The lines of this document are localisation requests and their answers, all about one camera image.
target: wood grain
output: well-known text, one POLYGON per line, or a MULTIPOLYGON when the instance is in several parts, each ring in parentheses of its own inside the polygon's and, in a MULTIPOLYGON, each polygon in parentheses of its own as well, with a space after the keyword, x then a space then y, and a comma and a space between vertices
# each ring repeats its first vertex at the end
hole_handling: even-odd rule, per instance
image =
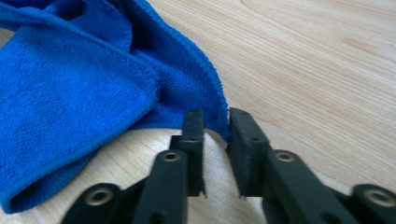
MULTIPOLYGON (((249 111, 275 148, 299 154, 327 185, 396 191, 396 2, 392 0, 150 0, 217 67, 229 105, 249 111)), ((10 33, 0 31, 0 46, 10 33)), ((105 145, 48 202, 1 223, 58 223, 88 186, 126 188, 149 173, 172 130, 127 132, 105 145)), ((239 200, 225 144, 206 134, 208 199, 189 223, 263 223, 239 200)))

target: light wood surface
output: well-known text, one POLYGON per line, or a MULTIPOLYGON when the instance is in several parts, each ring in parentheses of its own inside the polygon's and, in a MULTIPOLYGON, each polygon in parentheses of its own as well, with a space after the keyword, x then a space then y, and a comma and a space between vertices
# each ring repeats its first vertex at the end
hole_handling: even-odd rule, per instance
MULTIPOLYGON (((359 183, 396 191, 394 0, 149 1, 207 54, 229 105, 250 112, 274 148, 296 152, 342 192, 359 183)), ((0 31, 0 43, 10 36, 0 31)), ((0 213, 0 223, 59 223, 85 188, 127 188, 172 133, 123 134, 48 202, 0 213)), ((189 199, 189 223, 265 223, 259 199, 238 199, 225 144, 205 137, 208 199, 189 199)))

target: blue microfiber towel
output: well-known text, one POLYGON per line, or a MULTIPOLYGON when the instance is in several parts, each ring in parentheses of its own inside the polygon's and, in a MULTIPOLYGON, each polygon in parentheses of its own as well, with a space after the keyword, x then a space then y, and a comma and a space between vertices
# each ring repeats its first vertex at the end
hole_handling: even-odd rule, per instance
POLYGON ((127 129, 180 128, 201 107, 228 140, 206 56, 144 0, 0 0, 0 202, 46 201, 127 129))

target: towel fold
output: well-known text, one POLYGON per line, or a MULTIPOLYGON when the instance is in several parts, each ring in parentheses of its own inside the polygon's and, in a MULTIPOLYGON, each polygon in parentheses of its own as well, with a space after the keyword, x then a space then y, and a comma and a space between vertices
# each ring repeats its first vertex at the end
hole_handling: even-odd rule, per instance
POLYGON ((230 137, 216 70, 143 0, 0 0, 0 202, 21 212, 59 191, 128 129, 180 128, 201 107, 230 137))

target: black plastic part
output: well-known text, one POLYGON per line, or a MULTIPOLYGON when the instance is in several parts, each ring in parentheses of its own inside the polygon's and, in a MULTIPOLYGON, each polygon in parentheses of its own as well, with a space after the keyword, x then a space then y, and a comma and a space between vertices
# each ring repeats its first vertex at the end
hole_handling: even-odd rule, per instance
POLYGON ((145 179, 126 190, 113 184, 97 184, 86 189, 70 207, 62 224, 129 224, 134 215, 134 205, 144 187, 145 179), (108 202, 100 203, 103 197, 111 197, 108 202))
POLYGON ((262 160, 272 150, 270 143, 253 117, 246 111, 230 108, 230 130, 233 139, 229 155, 239 194, 262 196, 262 160))
POLYGON ((204 182, 204 115, 202 109, 188 111, 184 115, 182 135, 174 135, 169 149, 184 151, 189 156, 189 185, 190 197, 199 196, 205 192, 204 182))
POLYGON ((290 223, 358 223, 296 154, 273 150, 263 168, 290 223))
POLYGON ((376 185, 357 185, 351 196, 339 192, 337 198, 362 224, 395 224, 396 194, 376 185))
POLYGON ((289 223, 288 216, 279 203, 262 198, 262 210, 264 211, 267 222, 270 224, 289 223))
POLYGON ((166 150, 157 156, 133 224, 187 223, 187 159, 179 150, 166 150))

